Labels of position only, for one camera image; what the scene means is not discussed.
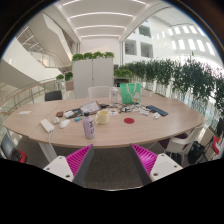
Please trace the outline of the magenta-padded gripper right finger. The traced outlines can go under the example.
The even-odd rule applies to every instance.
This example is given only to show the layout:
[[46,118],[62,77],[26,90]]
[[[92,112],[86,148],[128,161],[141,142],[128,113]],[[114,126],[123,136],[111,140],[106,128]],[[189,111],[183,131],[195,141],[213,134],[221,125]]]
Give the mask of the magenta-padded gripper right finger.
[[130,155],[143,185],[159,180],[182,167],[165,153],[155,154],[141,146],[130,144]]

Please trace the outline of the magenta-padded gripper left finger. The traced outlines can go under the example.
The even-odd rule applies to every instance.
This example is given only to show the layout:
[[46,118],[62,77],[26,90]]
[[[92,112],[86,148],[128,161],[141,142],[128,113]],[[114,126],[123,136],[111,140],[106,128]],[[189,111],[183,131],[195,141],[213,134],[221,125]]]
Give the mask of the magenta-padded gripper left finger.
[[66,157],[58,156],[44,170],[83,187],[93,155],[94,148],[90,144]]

